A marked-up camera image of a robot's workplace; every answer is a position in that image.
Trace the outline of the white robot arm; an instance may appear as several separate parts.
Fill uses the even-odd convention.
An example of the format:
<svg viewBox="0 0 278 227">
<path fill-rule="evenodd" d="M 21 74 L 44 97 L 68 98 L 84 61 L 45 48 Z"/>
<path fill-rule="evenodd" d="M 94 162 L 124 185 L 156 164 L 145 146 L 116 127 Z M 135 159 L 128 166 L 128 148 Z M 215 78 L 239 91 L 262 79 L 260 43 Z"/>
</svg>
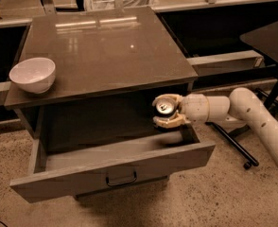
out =
<svg viewBox="0 0 278 227">
<path fill-rule="evenodd" d="M 163 129 L 192 123 L 216 123 L 228 127 L 248 125 L 278 167 L 278 121 L 247 88 L 236 88 L 229 96 L 164 94 L 153 100 L 152 107 L 155 110 L 154 125 Z"/>
</svg>

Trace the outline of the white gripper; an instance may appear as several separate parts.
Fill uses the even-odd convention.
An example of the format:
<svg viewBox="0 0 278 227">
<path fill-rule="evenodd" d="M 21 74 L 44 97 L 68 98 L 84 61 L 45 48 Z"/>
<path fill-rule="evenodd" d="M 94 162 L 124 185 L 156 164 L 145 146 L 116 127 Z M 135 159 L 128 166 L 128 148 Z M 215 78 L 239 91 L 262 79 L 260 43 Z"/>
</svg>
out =
<svg viewBox="0 0 278 227">
<path fill-rule="evenodd" d="M 202 94 L 190 94 L 185 97 L 177 94 L 163 94 L 156 96 L 152 105 L 154 107 L 160 105 L 175 107 L 179 103 L 180 113 L 175 113 L 169 118 L 154 116 L 154 124 L 157 127 L 173 129 L 188 124 L 189 121 L 192 123 L 205 123 L 207 121 L 209 102 L 207 97 Z"/>
</svg>

